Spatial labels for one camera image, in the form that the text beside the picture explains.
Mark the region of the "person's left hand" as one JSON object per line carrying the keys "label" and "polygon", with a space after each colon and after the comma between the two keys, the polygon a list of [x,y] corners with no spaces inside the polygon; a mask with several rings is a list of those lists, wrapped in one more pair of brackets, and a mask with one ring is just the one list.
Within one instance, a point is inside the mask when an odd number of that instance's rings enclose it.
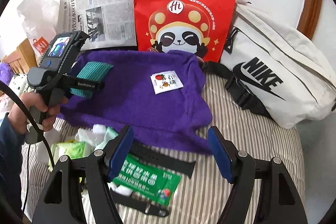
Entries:
{"label": "person's left hand", "polygon": [[[59,104],[48,107],[41,94],[34,92],[23,93],[20,99],[26,108],[31,110],[31,115],[37,123],[39,122],[40,116],[45,115],[44,120],[39,123],[42,125],[44,131],[50,131],[53,128],[56,116],[60,113],[61,106],[68,102],[68,99],[63,97]],[[12,107],[7,115],[7,119],[16,133],[23,135],[27,132],[27,117],[18,105],[15,104]]]}

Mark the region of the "person's left forearm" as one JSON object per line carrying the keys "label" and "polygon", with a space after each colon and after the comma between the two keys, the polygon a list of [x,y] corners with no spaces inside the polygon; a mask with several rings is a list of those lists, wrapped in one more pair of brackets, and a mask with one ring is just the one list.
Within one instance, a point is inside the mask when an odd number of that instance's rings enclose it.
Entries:
{"label": "person's left forearm", "polygon": [[1,123],[1,193],[16,215],[21,218],[21,150],[25,137],[13,130],[7,116],[8,114]]}

